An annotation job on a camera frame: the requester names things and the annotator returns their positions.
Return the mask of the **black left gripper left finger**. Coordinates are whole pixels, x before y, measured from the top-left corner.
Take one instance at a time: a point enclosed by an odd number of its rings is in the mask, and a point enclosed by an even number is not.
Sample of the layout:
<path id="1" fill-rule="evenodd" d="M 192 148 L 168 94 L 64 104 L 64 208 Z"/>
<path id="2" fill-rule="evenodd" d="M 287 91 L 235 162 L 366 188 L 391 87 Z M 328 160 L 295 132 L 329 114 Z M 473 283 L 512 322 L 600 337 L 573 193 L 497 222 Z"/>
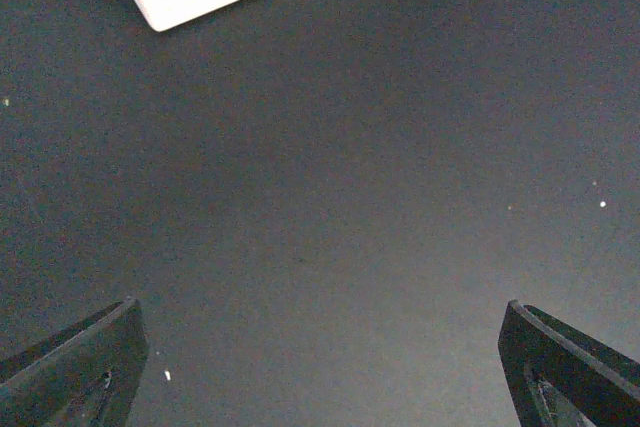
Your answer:
<path id="1" fill-rule="evenodd" d="M 124 426 L 148 355 L 140 301 L 113 303 L 1 361 L 1 424 Z"/>

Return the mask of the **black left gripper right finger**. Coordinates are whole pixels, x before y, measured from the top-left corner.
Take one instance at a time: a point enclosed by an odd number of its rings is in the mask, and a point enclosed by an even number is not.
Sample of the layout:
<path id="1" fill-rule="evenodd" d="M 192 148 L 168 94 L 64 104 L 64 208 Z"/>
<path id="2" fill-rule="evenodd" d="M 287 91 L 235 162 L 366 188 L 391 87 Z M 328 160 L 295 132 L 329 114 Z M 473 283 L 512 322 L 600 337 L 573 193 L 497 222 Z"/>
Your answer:
<path id="1" fill-rule="evenodd" d="M 639 363 L 550 314 L 510 301 L 498 350 L 522 426 L 639 424 Z"/>

